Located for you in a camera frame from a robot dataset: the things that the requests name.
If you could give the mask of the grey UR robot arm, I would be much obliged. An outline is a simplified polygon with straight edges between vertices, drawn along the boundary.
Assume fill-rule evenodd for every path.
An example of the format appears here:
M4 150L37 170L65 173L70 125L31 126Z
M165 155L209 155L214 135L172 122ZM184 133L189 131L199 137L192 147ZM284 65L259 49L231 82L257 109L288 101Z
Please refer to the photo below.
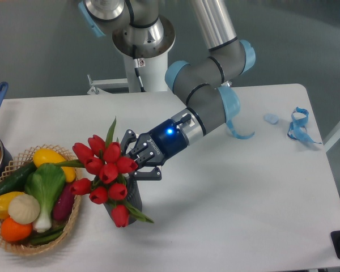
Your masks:
M175 42L171 22L157 1L80 1L78 7L96 36L108 35L122 54L130 92L171 91L184 110L136 135L128 130L122 153L139 169L132 180L160 180L161 166L222 124L232 126L240 103L228 82L255 63L253 47L239 40L224 1L191 1L209 56L197 65L168 63ZM149 172L141 168L150 167Z

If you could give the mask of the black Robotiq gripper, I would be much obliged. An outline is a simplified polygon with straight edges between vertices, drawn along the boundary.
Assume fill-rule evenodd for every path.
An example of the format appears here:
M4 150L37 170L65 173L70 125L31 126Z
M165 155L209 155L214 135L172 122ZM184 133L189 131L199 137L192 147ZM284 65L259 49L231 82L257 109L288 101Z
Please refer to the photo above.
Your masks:
M131 143L135 145L127 153ZM160 181L162 179L161 167L171 157L178 154L188 146L185 136L172 119L167 119L160 125L146 133L137 134L127 129L121 143L121 155L133 159L137 169L154 167L149 172L135 171L134 178L137 181Z

